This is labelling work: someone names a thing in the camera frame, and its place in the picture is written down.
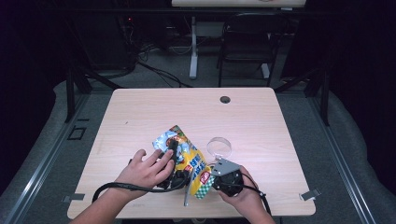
person's right hand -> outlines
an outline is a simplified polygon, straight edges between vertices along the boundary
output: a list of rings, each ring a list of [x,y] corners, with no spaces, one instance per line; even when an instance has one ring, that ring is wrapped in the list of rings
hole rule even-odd
[[[250,173],[244,167],[240,167],[241,173],[249,176]],[[252,183],[246,176],[243,175],[244,184],[255,188],[256,183]],[[271,216],[265,211],[260,195],[251,189],[242,189],[242,191],[234,196],[229,197],[219,190],[219,195],[222,200],[232,205],[243,217],[250,223],[275,223]]]
[[[134,158],[122,170],[115,182],[152,189],[174,171],[174,161],[171,160],[173,153],[173,150],[167,150],[163,157],[159,159],[162,152],[157,149],[143,160],[147,153],[145,149],[140,149],[134,154]],[[117,189],[117,191],[125,192],[123,199],[127,202],[147,194],[146,191],[141,190]]]

black wire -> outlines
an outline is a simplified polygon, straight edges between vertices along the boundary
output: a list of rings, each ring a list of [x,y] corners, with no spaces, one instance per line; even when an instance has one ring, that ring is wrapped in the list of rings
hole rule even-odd
[[[166,78],[168,78],[168,79],[171,79],[171,80],[177,82],[179,88],[181,88],[182,86],[185,86],[185,87],[188,87],[188,88],[192,88],[192,86],[190,86],[190,85],[188,85],[188,84],[185,84],[185,83],[181,82],[180,79],[178,79],[178,77],[176,77],[175,75],[172,75],[172,74],[170,74],[170,73],[168,73],[168,72],[165,72],[165,71],[163,71],[163,70],[161,70],[161,69],[151,67],[151,66],[149,66],[149,65],[147,65],[147,64],[145,64],[145,63],[137,62],[137,64],[140,64],[140,65],[142,65],[143,67],[147,68],[148,70],[151,70],[151,71],[155,72],[155,73],[156,73],[157,75],[159,75],[162,79],[163,79],[164,77],[166,77]],[[163,81],[165,81],[166,84],[168,84],[170,87],[172,87],[166,80],[163,79]]]
[[[250,180],[250,182],[251,182],[251,183],[254,185],[254,188],[256,188],[256,189],[259,189],[259,187],[257,187],[256,183],[254,183],[253,179],[252,179],[252,178],[250,178],[250,176],[248,176],[248,175],[245,175],[245,174],[242,174],[242,175],[244,175],[245,177],[247,177],[247,179],[249,179],[249,180]]]
[[[141,49],[139,52],[139,59],[143,62],[147,62],[149,60],[149,52],[155,49],[153,44],[147,44],[144,49]]]
[[[260,195],[260,197],[262,198],[262,202],[264,203],[265,210],[267,210],[267,213],[270,216],[272,215],[271,214],[270,205],[268,204],[268,201],[265,198],[266,194],[264,194],[263,192],[259,191],[259,189],[256,187],[256,185],[255,185],[256,188],[253,188],[253,187],[248,186],[248,185],[235,185],[235,184],[226,184],[226,183],[221,183],[221,185],[228,186],[228,187],[239,187],[239,188],[244,188],[244,189],[251,189],[251,190],[257,192]]]
[[[105,77],[106,79],[113,79],[113,78],[117,78],[117,77],[125,77],[128,74],[130,74],[133,70],[131,68],[124,68],[122,69],[121,72],[117,73],[117,74],[113,74],[113,75],[100,75],[101,77]],[[94,79],[93,77],[90,77],[88,75],[85,75],[86,78],[90,78],[90,79]]]
[[[151,193],[165,193],[165,192],[169,192],[169,191],[172,191],[175,189],[180,189],[180,187],[182,187],[183,185],[186,185],[188,180],[189,179],[186,177],[185,179],[183,179],[182,182],[180,182],[180,184],[178,184],[170,189],[149,189],[149,188],[136,186],[133,184],[110,182],[110,183],[104,184],[103,186],[101,186],[99,189],[96,190],[96,192],[93,194],[92,202],[94,203],[99,198],[99,194],[105,189],[116,188],[116,189],[128,189],[130,191],[142,190],[142,191],[151,192]]]

finger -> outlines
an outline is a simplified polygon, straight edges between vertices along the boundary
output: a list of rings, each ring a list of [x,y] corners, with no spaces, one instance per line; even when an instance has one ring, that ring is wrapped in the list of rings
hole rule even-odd
[[[165,168],[155,175],[155,181],[157,182],[157,184],[163,182],[170,174],[172,174],[172,172],[174,172],[174,167],[175,167],[175,162],[168,161],[168,163],[166,163]]]
[[[171,160],[173,153],[172,149],[167,150],[163,157],[152,166],[153,169],[158,173]]]
[[[227,194],[225,194],[225,193],[222,192],[221,190],[218,190],[218,193],[219,193],[221,199],[222,199],[224,202],[230,203],[230,197],[229,197]]]
[[[139,149],[132,158],[131,164],[137,164],[142,161],[143,157],[146,156],[145,149]]]
[[[151,166],[152,164],[155,163],[156,160],[158,160],[158,158],[160,157],[160,155],[161,155],[162,153],[163,153],[163,152],[162,152],[160,149],[155,150],[155,151],[151,154],[151,156],[149,156],[149,157],[145,160],[145,163],[147,163],[148,166]]]
[[[254,181],[253,177],[251,176],[251,174],[248,172],[248,170],[245,168],[245,166],[240,166],[240,171],[242,174],[247,175],[247,176],[243,176],[244,178],[244,183],[248,186],[251,186],[253,188],[257,187],[257,183],[256,181]]]

wooden table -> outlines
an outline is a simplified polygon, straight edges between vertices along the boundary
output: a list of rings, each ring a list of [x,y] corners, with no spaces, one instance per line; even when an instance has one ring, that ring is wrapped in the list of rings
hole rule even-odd
[[[224,104],[221,96],[231,102]],[[274,216],[309,216],[316,208],[299,194],[309,191],[274,91],[269,88],[129,89],[116,90],[98,131],[72,201],[73,218],[91,204],[100,186],[112,182],[140,148],[148,154],[152,141],[178,125],[205,155],[216,136],[233,148],[229,161],[244,165],[267,194]],[[184,207],[184,189],[148,193],[132,201],[118,218],[240,217],[215,190],[202,199],[190,197]]]

snack bag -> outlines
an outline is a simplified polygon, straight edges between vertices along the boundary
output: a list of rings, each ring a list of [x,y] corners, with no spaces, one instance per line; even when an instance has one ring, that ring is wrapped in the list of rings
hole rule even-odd
[[[190,195],[194,195],[197,199],[203,199],[212,187],[214,176],[210,175],[211,168],[207,165],[202,152],[193,145],[187,136],[175,125],[160,137],[158,137],[152,145],[155,149],[164,152],[168,150],[170,139],[178,141],[177,163],[175,171],[187,170],[189,172],[195,168],[191,178]]]

